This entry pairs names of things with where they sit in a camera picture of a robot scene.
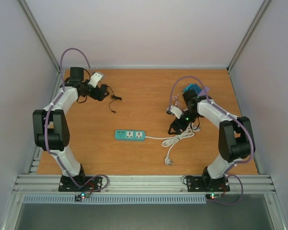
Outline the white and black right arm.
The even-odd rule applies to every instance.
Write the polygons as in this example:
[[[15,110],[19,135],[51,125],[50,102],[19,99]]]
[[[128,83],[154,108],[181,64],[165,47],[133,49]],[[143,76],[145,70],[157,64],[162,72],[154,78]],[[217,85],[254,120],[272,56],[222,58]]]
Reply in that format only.
[[[199,185],[203,191],[217,191],[226,183],[227,173],[238,163],[253,157],[255,144],[248,117],[238,117],[220,107],[208,95],[199,96],[195,90],[183,94],[187,108],[183,111],[174,105],[167,114],[174,115],[168,134],[180,135],[200,117],[208,119],[218,128],[218,151],[216,159],[204,168],[202,176],[191,185]]]

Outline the black power adapter with cable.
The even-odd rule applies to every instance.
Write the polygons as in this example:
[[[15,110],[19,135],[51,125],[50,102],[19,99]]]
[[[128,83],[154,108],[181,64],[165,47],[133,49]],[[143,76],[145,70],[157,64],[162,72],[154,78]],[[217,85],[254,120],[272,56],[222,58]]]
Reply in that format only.
[[[122,101],[122,98],[119,97],[119,96],[116,96],[115,93],[114,93],[114,91],[113,91],[113,89],[112,89],[110,86],[108,86],[108,85],[106,85],[106,84],[102,84],[101,86],[105,88],[105,92],[103,93],[103,95],[104,95],[103,97],[106,98],[107,96],[110,95],[111,102],[108,104],[109,110],[110,110],[111,112],[113,112],[113,113],[116,113],[116,111],[114,111],[114,110],[111,109],[110,105],[111,105],[111,103],[113,103],[114,101]]]

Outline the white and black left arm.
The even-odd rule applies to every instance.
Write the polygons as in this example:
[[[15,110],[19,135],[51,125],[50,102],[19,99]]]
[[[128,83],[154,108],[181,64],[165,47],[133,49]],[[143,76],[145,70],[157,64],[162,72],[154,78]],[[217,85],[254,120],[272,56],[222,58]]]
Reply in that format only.
[[[33,112],[35,144],[48,152],[62,171],[60,192],[78,192],[93,188],[89,185],[91,179],[85,175],[83,166],[76,160],[69,146],[70,131],[66,114],[80,97],[102,101],[109,92],[107,85],[98,85],[103,78],[102,73],[93,72],[89,79],[85,80],[85,71],[80,67],[72,67],[69,77],[62,79],[58,94],[50,104]]]

